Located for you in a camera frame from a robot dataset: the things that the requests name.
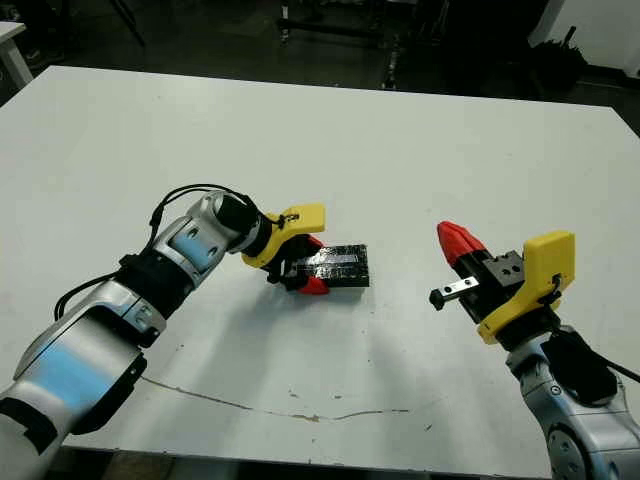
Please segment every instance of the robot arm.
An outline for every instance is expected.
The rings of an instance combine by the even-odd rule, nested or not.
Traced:
[[[140,347],[153,344],[225,253],[251,259],[268,245],[277,251],[273,233],[305,221],[299,207],[297,218],[274,225],[248,197],[211,190],[155,238],[162,208],[141,253],[125,256],[118,272],[36,338],[0,393],[3,479],[40,478],[69,433],[109,420],[145,369]]]
[[[508,352],[538,420],[557,480],[631,480],[640,472],[640,427],[629,413],[624,385],[611,370],[633,372],[593,352],[554,309],[574,277],[574,237],[554,232],[515,251],[492,256],[466,229],[438,225],[440,244],[462,280],[433,290],[437,310],[453,299],[478,324],[488,344]]]

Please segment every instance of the scratch mark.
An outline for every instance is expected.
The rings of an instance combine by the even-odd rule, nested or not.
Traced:
[[[404,408],[389,408],[389,409],[386,409],[386,410],[363,410],[361,412],[348,413],[347,415],[341,415],[339,417],[328,417],[328,416],[325,416],[325,415],[303,415],[301,413],[275,412],[275,411],[272,411],[272,410],[262,410],[262,409],[259,409],[259,408],[249,407],[247,405],[242,405],[241,403],[230,402],[228,400],[223,400],[221,398],[212,397],[210,395],[205,395],[203,393],[197,393],[197,392],[191,392],[189,390],[183,390],[180,387],[173,387],[171,385],[167,385],[166,383],[162,383],[162,382],[159,382],[157,380],[153,380],[153,379],[151,379],[149,377],[145,377],[144,375],[142,375],[140,378],[142,380],[144,380],[145,382],[148,382],[148,383],[150,383],[152,385],[155,385],[156,387],[164,388],[166,390],[172,390],[174,392],[178,392],[178,393],[181,393],[183,395],[187,395],[189,397],[199,398],[201,400],[208,400],[210,402],[214,402],[214,403],[217,403],[219,405],[226,405],[228,407],[239,408],[240,410],[246,410],[248,412],[264,413],[264,414],[267,414],[267,415],[275,415],[277,417],[295,418],[296,420],[304,420],[305,422],[319,423],[320,420],[326,420],[326,421],[330,421],[330,422],[339,422],[341,420],[346,420],[346,419],[352,418],[352,417],[359,417],[361,415],[380,415],[380,414],[385,414],[385,413],[410,413],[411,412],[411,410],[404,409]]]
[[[300,420],[306,420],[307,422],[314,422],[314,423],[318,423],[320,422],[320,418],[325,418],[325,417],[319,417],[318,415],[313,415],[311,417],[307,416],[307,415],[302,415],[301,413],[296,413],[295,415],[287,415],[288,417],[291,418],[299,418]]]
[[[330,420],[344,420],[351,417],[359,417],[360,415],[373,415],[376,413],[409,413],[411,410],[404,408],[390,408],[388,410],[363,410],[362,412],[349,413],[348,415],[342,415],[341,417],[333,417]]]

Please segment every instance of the wall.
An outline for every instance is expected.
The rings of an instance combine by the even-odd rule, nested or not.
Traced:
[[[625,68],[640,52],[640,1],[550,0],[532,44],[562,40],[571,25],[573,37],[592,65]]]

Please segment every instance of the black cable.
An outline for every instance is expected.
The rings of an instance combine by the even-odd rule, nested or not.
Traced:
[[[78,285],[75,288],[72,288],[71,290],[69,290],[67,293],[65,293],[63,296],[60,297],[60,299],[56,302],[56,306],[53,308],[53,317],[55,318],[55,320],[59,320],[62,315],[64,315],[64,307],[66,306],[67,302],[78,292],[81,292],[82,290],[84,290],[85,288],[89,288],[92,285],[95,285],[96,283],[100,283],[103,282],[104,280],[108,280],[111,277],[113,277],[116,272],[111,272],[108,273],[106,275],[102,275],[100,277],[94,278],[92,280],[89,280],[87,282],[84,282],[82,285]]]
[[[175,188],[175,189],[171,190],[169,193],[167,193],[162,198],[162,200],[156,206],[156,208],[153,209],[153,213],[151,214],[151,219],[149,220],[149,225],[151,226],[151,233],[149,235],[149,239],[147,240],[147,243],[142,248],[140,253],[145,252],[146,250],[150,249],[153,246],[153,242],[155,241],[155,239],[156,239],[156,237],[158,235],[158,230],[160,228],[160,223],[162,222],[162,215],[164,213],[164,208],[167,205],[169,205],[172,202],[175,202],[180,197],[183,197],[184,195],[187,195],[189,193],[193,193],[193,192],[210,192],[212,190],[222,190],[222,191],[225,191],[227,193],[230,193],[231,195],[234,195],[239,200],[244,202],[246,205],[248,205],[249,207],[253,208],[256,211],[256,214],[262,216],[264,219],[266,219],[270,223],[276,224],[280,228],[282,228],[282,223],[284,221],[284,217],[282,217],[282,215],[280,216],[280,219],[278,219],[278,220],[271,220],[269,217],[267,217],[264,213],[262,213],[258,209],[256,204],[253,203],[253,200],[251,200],[251,198],[249,198],[248,195],[244,195],[242,193],[238,193],[238,192],[236,192],[234,190],[231,190],[230,188],[225,187],[223,185],[216,185],[214,183],[194,183],[194,184],[191,184],[191,185],[184,185],[182,187],[178,187],[178,188]],[[74,295],[76,295],[77,293],[81,292],[82,290],[84,290],[86,288],[91,287],[92,285],[95,285],[97,283],[100,283],[100,282],[103,282],[105,280],[108,280],[108,279],[112,278],[117,272],[118,271],[116,270],[115,272],[108,273],[108,274],[102,275],[100,277],[96,277],[96,278],[94,278],[92,280],[86,281],[82,285],[78,285],[77,287],[69,290],[67,293],[65,293],[63,296],[61,296],[58,299],[58,301],[56,302],[56,305],[53,308],[53,317],[54,317],[54,319],[57,321],[64,315],[65,306],[67,305],[67,302]]]

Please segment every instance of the white table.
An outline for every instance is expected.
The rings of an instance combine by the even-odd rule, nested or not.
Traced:
[[[29,67],[13,41],[13,37],[24,30],[26,27],[22,23],[0,22],[0,58],[18,88],[33,80]]]
[[[0,110],[0,156],[7,381],[57,297],[139,249],[172,187],[222,183],[273,211],[321,201],[320,238],[369,248],[361,296],[287,294],[226,258],[146,353],[146,377],[171,388],[139,382],[105,428],[68,445],[548,476],[505,352],[459,306],[427,303],[456,278],[443,219],[496,254],[576,232],[559,313],[640,366],[640,141],[609,108],[51,67]],[[336,419],[387,409],[409,412]]]

